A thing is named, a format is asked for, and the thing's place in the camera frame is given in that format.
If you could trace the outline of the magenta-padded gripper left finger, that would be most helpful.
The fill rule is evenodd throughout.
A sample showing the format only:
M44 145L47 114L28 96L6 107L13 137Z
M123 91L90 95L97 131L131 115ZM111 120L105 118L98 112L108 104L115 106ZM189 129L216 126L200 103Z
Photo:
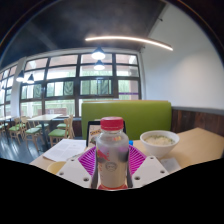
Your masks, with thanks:
M98 185L96 148L90 148L83 154L70 158L57 172L57 176L81 187L96 189Z

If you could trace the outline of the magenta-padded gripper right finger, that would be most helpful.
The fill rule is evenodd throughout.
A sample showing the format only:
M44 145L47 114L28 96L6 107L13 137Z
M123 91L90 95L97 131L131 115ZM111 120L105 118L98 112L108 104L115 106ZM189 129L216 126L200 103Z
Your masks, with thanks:
M168 175L168 171L155 156L146 156L136 147L129 146L127 185L140 188Z

